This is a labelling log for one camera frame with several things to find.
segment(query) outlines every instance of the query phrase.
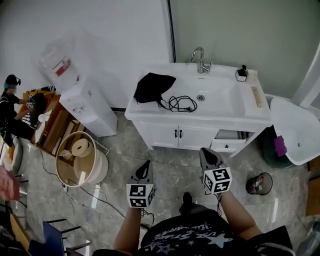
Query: person wearing black cap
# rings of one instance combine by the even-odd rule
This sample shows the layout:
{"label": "person wearing black cap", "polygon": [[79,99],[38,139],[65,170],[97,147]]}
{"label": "person wearing black cap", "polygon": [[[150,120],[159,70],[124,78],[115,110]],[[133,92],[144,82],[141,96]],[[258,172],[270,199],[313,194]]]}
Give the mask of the person wearing black cap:
{"label": "person wearing black cap", "polygon": [[21,119],[28,113],[34,111],[29,108],[21,113],[15,111],[14,104],[26,104],[28,99],[20,99],[15,96],[17,85],[21,84],[21,80],[14,74],[9,75],[4,83],[4,91],[0,98],[0,127],[7,133],[17,137],[30,140],[34,134],[34,129],[23,122]]}

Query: forearm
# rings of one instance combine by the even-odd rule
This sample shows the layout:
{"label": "forearm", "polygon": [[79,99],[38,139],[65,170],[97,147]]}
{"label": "forearm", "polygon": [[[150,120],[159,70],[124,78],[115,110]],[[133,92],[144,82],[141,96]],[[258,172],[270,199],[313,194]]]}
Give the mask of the forearm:
{"label": "forearm", "polygon": [[33,111],[32,108],[29,108],[29,109],[27,109],[27,110],[25,110],[25,111],[22,111],[22,112],[18,113],[18,114],[15,116],[14,119],[20,120],[20,119],[22,119],[26,114],[28,114],[28,113],[30,113],[30,112],[32,112],[32,111]]}
{"label": "forearm", "polygon": [[130,208],[115,238],[113,248],[116,251],[133,255],[139,246],[141,210]]}
{"label": "forearm", "polygon": [[221,206],[228,220],[229,225],[233,228],[237,235],[250,231],[249,236],[245,234],[243,238],[250,239],[261,233],[257,228],[255,220],[247,212],[247,210],[239,203],[235,196],[230,192],[224,192],[221,195]]}
{"label": "forearm", "polygon": [[19,102],[18,102],[18,104],[26,104],[26,103],[28,103],[29,102],[29,100],[28,99],[23,99],[23,98],[21,98],[20,100],[19,100]]}

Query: chrome faucet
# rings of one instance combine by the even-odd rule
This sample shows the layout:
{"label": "chrome faucet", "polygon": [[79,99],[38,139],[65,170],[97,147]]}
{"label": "chrome faucet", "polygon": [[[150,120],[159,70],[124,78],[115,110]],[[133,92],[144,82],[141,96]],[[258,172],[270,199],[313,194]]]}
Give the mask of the chrome faucet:
{"label": "chrome faucet", "polygon": [[197,47],[195,48],[194,52],[191,55],[191,61],[194,59],[194,56],[197,54],[197,52],[200,51],[200,61],[198,63],[198,73],[203,74],[204,72],[209,73],[211,70],[211,64],[210,62],[209,65],[204,64],[204,55],[205,55],[205,50],[202,47]]}

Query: sink drain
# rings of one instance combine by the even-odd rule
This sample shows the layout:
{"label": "sink drain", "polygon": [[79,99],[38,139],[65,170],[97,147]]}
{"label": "sink drain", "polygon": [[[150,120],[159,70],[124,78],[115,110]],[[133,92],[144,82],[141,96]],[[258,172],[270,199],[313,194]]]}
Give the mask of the sink drain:
{"label": "sink drain", "polygon": [[205,98],[205,96],[199,94],[199,95],[196,97],[196,99],[197,99],[198,101],[200,101],[200,102],[203,102],[206,98]]}

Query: green wall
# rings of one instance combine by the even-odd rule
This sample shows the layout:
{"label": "green wall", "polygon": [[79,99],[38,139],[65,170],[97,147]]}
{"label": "green wall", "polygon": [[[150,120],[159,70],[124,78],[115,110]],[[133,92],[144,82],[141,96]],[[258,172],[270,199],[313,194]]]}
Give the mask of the green wall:
{"label": "green wall", "polygon": [[176,61],[258,71],[264,93],[291,98],[320,41],[318,0],[170,0]]}

